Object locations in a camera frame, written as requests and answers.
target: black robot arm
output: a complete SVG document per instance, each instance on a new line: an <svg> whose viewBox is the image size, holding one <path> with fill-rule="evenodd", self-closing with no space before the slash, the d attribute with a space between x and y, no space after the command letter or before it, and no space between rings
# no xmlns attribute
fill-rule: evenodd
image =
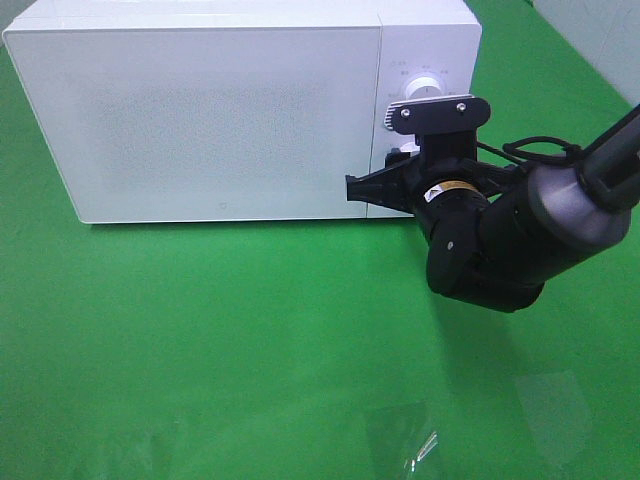
<svg viewBox="0 0 640 480"><path fill-rule="evenodd" d="M470 95L392 104L387 128L415 135L420 152L392 152L384 169L347 176L347 199L415 215L434 292L513 312L626 235L640 199L640 106L585 150L550 137L491 149L476 139L489 116L488 103ZM540 141L565 153L520 150ZM515 165L479 162L479 146Z"/></svg>

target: green surface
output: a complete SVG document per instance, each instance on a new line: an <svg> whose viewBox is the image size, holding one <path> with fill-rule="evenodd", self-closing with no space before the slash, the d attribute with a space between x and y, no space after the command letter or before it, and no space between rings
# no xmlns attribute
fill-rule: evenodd
<svg viewBox="0 0 640 480"><path fill-rule="evenodd" d="M471 4L481 140L627 111L525 2ZM639 477L637 214L505 315L429 293L410 220L82 225L5 50L0 108L0 479Z"/></svg>

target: white wall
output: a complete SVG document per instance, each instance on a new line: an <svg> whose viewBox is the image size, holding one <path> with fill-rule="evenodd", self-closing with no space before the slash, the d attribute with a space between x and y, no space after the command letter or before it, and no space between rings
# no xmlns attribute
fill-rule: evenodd
<svg viewBox="0 0 640 480"><path fill-rule="evenodd" d="M4 30L11 21L27 9L35 0L0 0L0 31Z"/></svg>
<svg viewBox="0 0 640 480"><path fill-rule="evenodd" d="M629 103L640 103L640 0L533 3Z"/></svg>

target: microwave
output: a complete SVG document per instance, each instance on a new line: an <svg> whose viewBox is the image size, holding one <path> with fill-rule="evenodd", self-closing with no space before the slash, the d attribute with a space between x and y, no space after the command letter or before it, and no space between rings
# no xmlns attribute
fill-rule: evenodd
<svg viewBox="0 0 640 480"><path fill-rule="evenodd" d="M404 215L345 175L415 148L387 106L468 93L480 36L462 0L37 0L3 32L90 224Z"/></svg>

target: microwave knob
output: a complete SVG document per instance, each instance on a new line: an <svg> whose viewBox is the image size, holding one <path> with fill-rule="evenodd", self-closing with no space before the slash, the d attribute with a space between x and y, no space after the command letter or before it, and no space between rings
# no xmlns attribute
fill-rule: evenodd
<svg viewBox="0 0 640 480"><path fill-rule="evenodd" d="M432 76L421 76L409 82L404 90L407 100L416 98L429 98L442 95L444 87L442 83Z"/></svg>

